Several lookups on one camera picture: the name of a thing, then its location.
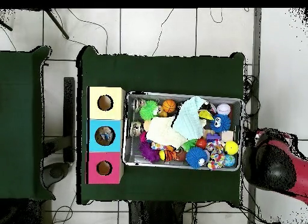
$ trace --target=beige cloth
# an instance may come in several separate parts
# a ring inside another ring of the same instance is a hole
[[[147,139],[160,145],[171,145],[179,149],[182,144],[187,142],[187,139],[171,127],[173,120],[174,116],[154,117],[147,132]]]

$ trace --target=orange basketball toy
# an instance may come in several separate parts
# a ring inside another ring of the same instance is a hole
[[[176,103],[174,100],[167,99],[162,103],[162,108],[166,113],[172,113],[176,109]]]

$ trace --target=yellow box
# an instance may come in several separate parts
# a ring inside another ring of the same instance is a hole
[[[122,120],[125,91],[120,87],[89,88],[90,119]]]

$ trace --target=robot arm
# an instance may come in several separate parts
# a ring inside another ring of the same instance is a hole
[[[292,196],[308,204],[308,158],[297,137],[276,129],[259,129],[243,154],[243,172],[250,184]]]

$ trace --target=green tablecloth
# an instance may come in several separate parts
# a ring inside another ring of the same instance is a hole
[[[88,86],[121,87],[184,95],[242,98],[241,53],[231,57],[138,57],[97,55],[85,46],[78,55],[78,202],[89,200],[229,201],[240,203],[240,169],[235,172],[125,166],[119,185],[85,184]]]
[[[49,52],[0,52],[0,198],[53,198],[40,181],[41,71]]]

